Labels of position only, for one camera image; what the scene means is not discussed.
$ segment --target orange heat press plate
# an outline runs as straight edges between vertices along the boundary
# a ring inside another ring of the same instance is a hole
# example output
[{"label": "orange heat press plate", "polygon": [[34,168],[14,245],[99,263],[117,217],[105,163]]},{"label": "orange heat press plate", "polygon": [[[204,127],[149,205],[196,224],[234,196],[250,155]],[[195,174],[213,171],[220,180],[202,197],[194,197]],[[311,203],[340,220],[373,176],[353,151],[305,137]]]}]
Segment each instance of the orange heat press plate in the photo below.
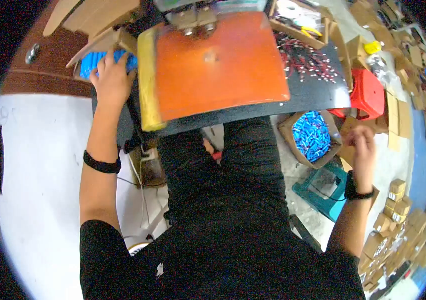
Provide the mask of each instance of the orange heat press plate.
[{"label": "orange heat press plate", "polygon": [[217,29],[207,39],[163,30],[156,43],[156,91],[163,121],[290,99],[263,12],[218,15]]}]

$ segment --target yellow tape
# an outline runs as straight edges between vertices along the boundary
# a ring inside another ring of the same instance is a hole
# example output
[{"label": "yellow tape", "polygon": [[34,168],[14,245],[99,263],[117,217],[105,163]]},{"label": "yellow tape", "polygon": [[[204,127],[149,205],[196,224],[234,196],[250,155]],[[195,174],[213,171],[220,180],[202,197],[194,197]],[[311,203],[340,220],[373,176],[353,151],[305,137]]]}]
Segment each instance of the yellow tape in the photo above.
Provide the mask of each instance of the yellow tape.
[{"label": "yellow tape", "polygon": [[156,42],[157,27],[152,27],[138,36],[138,89],[141,109],[141,128],[155,131],[166,127],[160,114],[156,96]]}]

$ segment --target red plastic stool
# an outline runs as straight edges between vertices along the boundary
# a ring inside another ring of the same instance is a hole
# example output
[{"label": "red plastic stool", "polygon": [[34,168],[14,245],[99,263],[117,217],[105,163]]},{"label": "red plastic stool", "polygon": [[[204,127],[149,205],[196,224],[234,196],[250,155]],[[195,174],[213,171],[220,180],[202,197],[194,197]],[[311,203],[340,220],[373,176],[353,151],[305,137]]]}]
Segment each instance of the red plastic stool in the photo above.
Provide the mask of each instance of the red plastic stool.
[{"label": "red plastic stool", "polygon": [[[350,94],[351,107],[358,109],[356,118],[361,121],[376,119],[385,111],[385,92],[381,82],[366,69],[352,69],[354,87]],[[342,108],[329,109],[330,113],[344,118]]]}]

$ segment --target blue battery cell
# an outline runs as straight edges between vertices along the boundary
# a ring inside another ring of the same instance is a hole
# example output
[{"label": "blue battery cell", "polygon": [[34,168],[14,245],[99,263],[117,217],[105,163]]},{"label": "blue battery cell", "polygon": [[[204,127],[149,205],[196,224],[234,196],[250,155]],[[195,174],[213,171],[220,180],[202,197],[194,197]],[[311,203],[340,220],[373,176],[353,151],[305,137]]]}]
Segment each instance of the blue battery cell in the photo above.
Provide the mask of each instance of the blue battery cell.
[{"label": "blue battery cell", "polygon": [[296,147],[310,162],[317,161],[330,150],[328,125],[316,110],[301,116],[294,124],[292,132]]},{"label": "blue battery cell", "polygon": [[[125,50],[114,51],[114,61],[118,60],[125,53]],[[89,79],[91,71],[98,66],[98,62],[101,58],[106,56],[106,52],[90,52],[81,60],[81,69],[79,71],[79,76],[84,79]],[[128,55],[128,61],[126,62],[126,72],[129,73],[131,70],[134,70],[138,67],[138,59],[131,53]]]}]

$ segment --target wires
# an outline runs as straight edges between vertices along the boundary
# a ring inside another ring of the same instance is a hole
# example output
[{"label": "wires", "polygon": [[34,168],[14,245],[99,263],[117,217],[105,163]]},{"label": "wires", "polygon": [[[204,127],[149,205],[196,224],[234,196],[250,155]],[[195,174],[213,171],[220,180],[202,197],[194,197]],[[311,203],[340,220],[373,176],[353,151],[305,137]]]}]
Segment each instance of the wires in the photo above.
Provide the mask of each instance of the wires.
[{"label": "wires", "polygon": [[[148,227],[151,225],[150,224],[150,214],[148,213],[148,205],[146,204],[146,200],[145,200],[145,192],[143,190],[143,182],[141,181],[141,176],[138,175],[138,172],[136,171],[135,165],[133,164],[133,161],[131,159],[131,157],[128,155],[129,158],[129,162],[131,164],[131,166],[133,167],[133,171],[136,175],[136,178],[138,178],[138,182],[139,182],[139,187],[141,188],[141,197],[143,198],[143,202],[141,203],[141,224],[139,225],[140,227],[143,225],[143,218],[144,218],[144,207],[146,207],[146,214],[148,217]],[[139,172],[141,174],[141,160],[139,161]]]},{"label": "wires", "polygon": [[162,186],[163,184],[166,184],[166,182],[162,182],[162,183],[159,183],[159,184],[146,184],[146,183],[143,183],[143,184],[137,184],[137,183],[131,182],[131,181],[126,180],[126,179],[121,178],[121,177],[118,177],[118,179],[123,180],[124,182],[127,182],[127,183],[129,183],[129,184],[136,185],[136,186],[159,187],[159,186]]},{"label": "wires", "polygon": [[343,199],[333,199],[333,198],[331,198],[331,196],[328,196],[328,195],[324,194],[322,191],[320,191],[320,190],[319,190],[316,186],[314,186],[313,184],[311,184],[311,183],[310,183],[310,186],[314,187],[314,188],[318,191],[318,193],[322,194],[322,195],[323,195],[323,196],[325,196],[325,197],[328,197],[328,199],[331,199],[331,200],[333,200],[333,201],[341,202],[341,201],[344,201],[344,200],[346,199],[345,197],[343,197]]}]

